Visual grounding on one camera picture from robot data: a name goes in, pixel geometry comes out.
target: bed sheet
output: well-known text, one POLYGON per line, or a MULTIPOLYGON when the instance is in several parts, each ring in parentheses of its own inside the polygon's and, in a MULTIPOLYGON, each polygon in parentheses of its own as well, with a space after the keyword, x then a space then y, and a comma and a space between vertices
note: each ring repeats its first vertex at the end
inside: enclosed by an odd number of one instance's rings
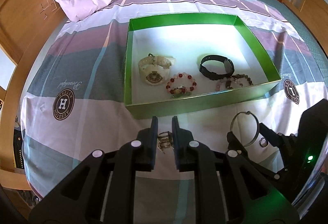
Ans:
MULTIPOLYGON (((83 21, 64 25, 23 100, 26 175, 39 196, 44 197, 93 150, 117 150, 150 126, 150 119, 133 119, 123 104, 128 23, 134 17, 176 12, 238 15, 267 50, 283 79, 261 99, 178 115, 180 126, 212 150, 227 150, 226 134, 237 112, 250 110, 270 129, 289 135, 297 133, 304 110, 328 97, 322 72, 307 44, 268 3, 118 0, 83 21), (286 96, 285 80, 296 85, 299 101, 286 96), (66 88, 73 90, 74 106, 67 118, 57 120, 53 103, 66 88)), ((171 130, 171 119, 159 118, 159 132, 171 130)), ((237 122, 234 132, 242 143, 250 141, 254 123, 247 117, 237 122)), ((277 148, 261 148, 257 142, 247 149, 255 162, 277 152, 277 148)), ((178 173, 172 150, 165 155, 156 153, 153 172, 137 173, 135 200, 135 223, 195 222, 193 174, 178 173)))

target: white watch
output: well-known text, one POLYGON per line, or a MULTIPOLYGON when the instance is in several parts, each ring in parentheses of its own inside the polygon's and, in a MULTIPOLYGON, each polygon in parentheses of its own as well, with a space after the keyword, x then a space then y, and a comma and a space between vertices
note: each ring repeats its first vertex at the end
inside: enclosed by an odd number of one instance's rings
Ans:
POLYGON ((141 79, 150 85, 159 85, 167 81, 174 60, 149 54, 138 62, 141 79))

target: screw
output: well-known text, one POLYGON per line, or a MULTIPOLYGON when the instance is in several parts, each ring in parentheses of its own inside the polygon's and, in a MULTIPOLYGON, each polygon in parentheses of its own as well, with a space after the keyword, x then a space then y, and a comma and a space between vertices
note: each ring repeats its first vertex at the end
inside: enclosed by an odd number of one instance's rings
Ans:
POLYGON ((139 140, 134 140, 131 142, 131 145, 133 147, 139 147, 141 145, 141 142, 139 140))
POLYGON ((189 146, 190 147, 198 147, 199 146, 199 143, 197 141, 190 141, 189 142, 189 146))
POLYGON ((236 157, 236 156, 238 156, 238 153, 235 150, 229 150, 228 151, 228 156, 229 157, 236 157))
POLYGON ((101 157, 102 156, 102 151, 101 150, 95 150, 92 152, 93 157, 101 157))

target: beaded bracelet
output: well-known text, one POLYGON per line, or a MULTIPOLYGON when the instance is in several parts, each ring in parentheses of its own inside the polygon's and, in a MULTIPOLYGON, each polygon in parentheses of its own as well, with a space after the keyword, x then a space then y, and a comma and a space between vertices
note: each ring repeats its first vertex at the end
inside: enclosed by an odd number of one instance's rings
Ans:
POLYGON ((174 95, 178 95, 178 94, 185 94, 185 93, 191 93, 193 92, 193 90, 196 90, 196 85, 197 83, 195 82, 195 79, 191 77, 191 75, 183 72, 183 73, 178 73, 175 74, 173 76, 173 78, 170 79, 170 81, 167 83, 166 85, 166 90, 168 93, 174 95), (191 87, 185 87, 185 86, 179 86, 179 87, 171 87, 172 83, 174 83, 174 81, 178 78, 182 78, 182 77, 187 77, 189 80, 191 80, 192 84, 191 87))
POLYGON ((218 83, 216 84, 216 91, 220 91, 220 87, 222 83, 225 83, 225 87, 227 90, 233 89, 233 87, 231 86, 232 82, 235 82, 237 84, 239 84, 240 87, 243 87, 243 84, 240 82, 240 78, 245 78, 249 85, 254 85, 252 80, 250 79, 250 77, 248 77, 248 75, 245 74, 236 74, 236 75, 232 75, 231 77, 224 77, 223 79, 220 79, 218 81, 218 83))

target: black strap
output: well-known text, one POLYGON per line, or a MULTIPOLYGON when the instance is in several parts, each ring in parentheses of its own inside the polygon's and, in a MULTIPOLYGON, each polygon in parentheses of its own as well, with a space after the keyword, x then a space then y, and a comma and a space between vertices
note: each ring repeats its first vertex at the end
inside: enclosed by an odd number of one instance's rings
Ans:
POLYGON ((234 65, 231 60, 229 60, 227 57, 220 56, 220 55, 207 55, 205 56, 199 66, 199 71, 204 75, 205 77, 209 78, 210 80, 217 81, 219 79, 223 79, 224 77, 231 77, 235 71, 234 65), (231 64, 231 72, 228 72, 226 74, 217 74, 215 72, 208 71, 202 64, 208 60, 216 60, 219 62, 224 63, 225 61, 228 61, 231 64))

